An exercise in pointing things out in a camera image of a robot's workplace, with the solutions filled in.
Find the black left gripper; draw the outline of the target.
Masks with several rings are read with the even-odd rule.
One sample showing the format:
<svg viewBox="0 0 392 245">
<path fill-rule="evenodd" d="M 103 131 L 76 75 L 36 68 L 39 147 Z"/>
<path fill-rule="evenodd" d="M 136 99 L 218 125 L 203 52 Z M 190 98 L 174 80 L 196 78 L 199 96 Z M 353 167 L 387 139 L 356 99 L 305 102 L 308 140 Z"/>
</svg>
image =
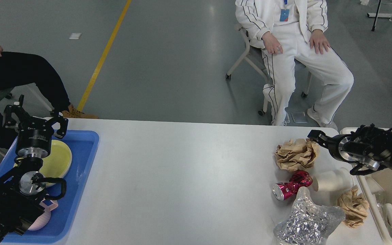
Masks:
<svg viewBox="0 0 392 245">
<path fill-rule="evenodd" d="M 20 95 L 17 102 L 5 107 L 3 128 L 19 130 L 15 150 L 17 156 L 45 158 L 51 152 L 52 136 L 58 139 L 65 137 L 68 118 L 64 118 L 62 113 L 52 110 L 50 112 L 51 118 L 45 121 L 45 127 L 31 128 L 33 119 L 23 109 L 23 100 L 24 95 Z M 54 124 L 58 124 L 59 128 L 55 130 Z"/>
</svg>

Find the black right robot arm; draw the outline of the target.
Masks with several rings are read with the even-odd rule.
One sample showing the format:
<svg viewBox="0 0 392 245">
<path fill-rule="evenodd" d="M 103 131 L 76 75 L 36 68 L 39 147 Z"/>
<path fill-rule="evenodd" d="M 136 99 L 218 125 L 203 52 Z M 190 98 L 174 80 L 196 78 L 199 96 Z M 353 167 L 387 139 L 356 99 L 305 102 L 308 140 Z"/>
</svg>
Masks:
<svg viewBox="0 0 392 245">
<path fill-rule="evenodd" d="M 384 130 L 362 125 L 349 134 L 333 137 L 321 130 L 311 130 L 308 138 L 328 149 L 339 161 L 354 164 L 351 175 L 364 176 L 386 168 L 392 170 L 392 127 Z"/>
</svg>

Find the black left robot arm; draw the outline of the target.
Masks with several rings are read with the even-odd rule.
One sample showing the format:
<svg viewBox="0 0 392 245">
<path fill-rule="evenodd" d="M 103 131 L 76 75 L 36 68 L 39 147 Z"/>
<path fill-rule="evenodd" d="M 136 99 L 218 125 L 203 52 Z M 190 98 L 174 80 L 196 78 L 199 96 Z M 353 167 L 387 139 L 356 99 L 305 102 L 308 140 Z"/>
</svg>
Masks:
<svg viewBox="0 0 392 245">
<path fill-rule="evenodd" d="M 18 132 L 14 166 L 0 177 L 0 242 L 10 232 L 23 235 L 45 212 L 43 199 L 59 200 L 66 194 L 66 180 L 45 177 L 39 172 L 50 155 L 51 137 L 63 138 L 68 119 L 52 111 L 51 119 L 30 116 L 23 109 L 23 98 L 4 110 L 5 128 Z"/>
</svg>

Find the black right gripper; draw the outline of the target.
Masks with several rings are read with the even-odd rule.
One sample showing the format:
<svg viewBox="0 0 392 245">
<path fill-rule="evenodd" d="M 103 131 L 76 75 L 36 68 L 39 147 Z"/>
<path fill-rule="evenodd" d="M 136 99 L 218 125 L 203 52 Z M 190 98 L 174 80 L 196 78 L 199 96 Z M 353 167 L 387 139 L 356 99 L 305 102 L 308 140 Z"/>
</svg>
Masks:
<svg viewBox="0 0 392 245">
<path fill-rule="evenodd" d="M 311 130 L 307 138 L 309 138 L 310 141 L 317 143 L 319 146 L 328 149 L 330 155 L 336 160 L 347 163 L 354 163 L 358 160 L 357 157 L 342 150 L 345 143 L 350 140 L 350 134 L 340 134 L 329 137 L 322 130 Z"/>
</svg>

